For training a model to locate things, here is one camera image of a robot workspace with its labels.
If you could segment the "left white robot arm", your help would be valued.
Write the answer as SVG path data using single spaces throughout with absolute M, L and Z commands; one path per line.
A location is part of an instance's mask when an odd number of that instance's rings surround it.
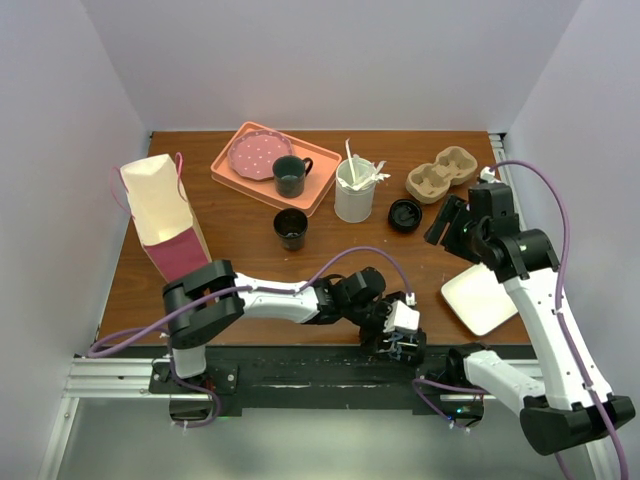
M 308 282 L 259 280 L 235 271 L 228 260 L 214 261 L 166 284 L 162 292 L 168 323 L 171 378 L 185 392 L 207 380 L 207 344 L 234 322 L 283 319 L 299 325 L 332 325 L 346 319 L 359 329 L 371 355 L 417 365 L 424 359 L 426 335 L 419 326 L 415 296 L 388 293 L 383 275 L 367 267 Z

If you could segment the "cream and pink paper bag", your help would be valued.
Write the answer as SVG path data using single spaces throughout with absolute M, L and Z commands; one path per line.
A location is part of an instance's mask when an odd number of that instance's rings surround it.
M 109 181 L 124 188 L 120 207 L 131 217 L 139 242 L 166 282 L 211 261 L 182 180 L 184 158 L 161 154 L 114 167 Z

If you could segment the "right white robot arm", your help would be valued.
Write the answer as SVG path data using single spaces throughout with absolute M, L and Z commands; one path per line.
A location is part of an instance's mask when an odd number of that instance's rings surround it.
M 479 344 L 450 349 L 445 379 L 459 393 L 473 387 L 519 418 L 532 448 L 546 456 L 600 440 L 631 421 L 632 400 L 614 394 L 556 291 L 560 262 L 548 236 L 523 231 L 511 188 L 480 183 L 462 199 L 450 194 L 425 239 L 495 275 L 522 318 L 539 362 L 534 380 Z

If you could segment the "black plastic cup stack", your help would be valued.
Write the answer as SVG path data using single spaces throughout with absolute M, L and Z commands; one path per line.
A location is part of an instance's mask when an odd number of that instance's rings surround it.
M 283 209 L 274 217 L 273 228 L 286 250 L 298 251 L 305 245 L 308 218 L 299 209 Z

